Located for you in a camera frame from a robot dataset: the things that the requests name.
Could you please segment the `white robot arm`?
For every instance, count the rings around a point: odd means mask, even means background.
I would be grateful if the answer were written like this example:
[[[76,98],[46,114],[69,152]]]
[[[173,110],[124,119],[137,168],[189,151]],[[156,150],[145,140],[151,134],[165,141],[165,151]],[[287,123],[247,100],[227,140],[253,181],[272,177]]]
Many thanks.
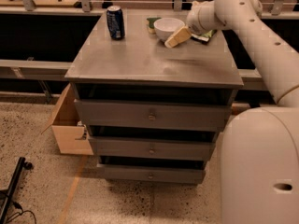
[[[299,53],[260,19],[258,0],[193,3],[165,42],[231,29],[275,102],[226,126],[220,157],[222,224],[299,224]]]

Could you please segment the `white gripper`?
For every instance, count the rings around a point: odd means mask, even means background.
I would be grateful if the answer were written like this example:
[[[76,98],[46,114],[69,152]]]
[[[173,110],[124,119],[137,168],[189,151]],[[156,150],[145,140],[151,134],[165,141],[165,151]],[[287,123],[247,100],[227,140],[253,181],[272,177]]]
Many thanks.
[[[191,10],[186,18],[186,25],[189,28],[183,26],[167,38],[164,42],[167,48],[173,48],[187,41],[191,38],[192,34],[201,35],[211,30],[226,29],[225,24],[216,16],[213,1],[193,1]]]

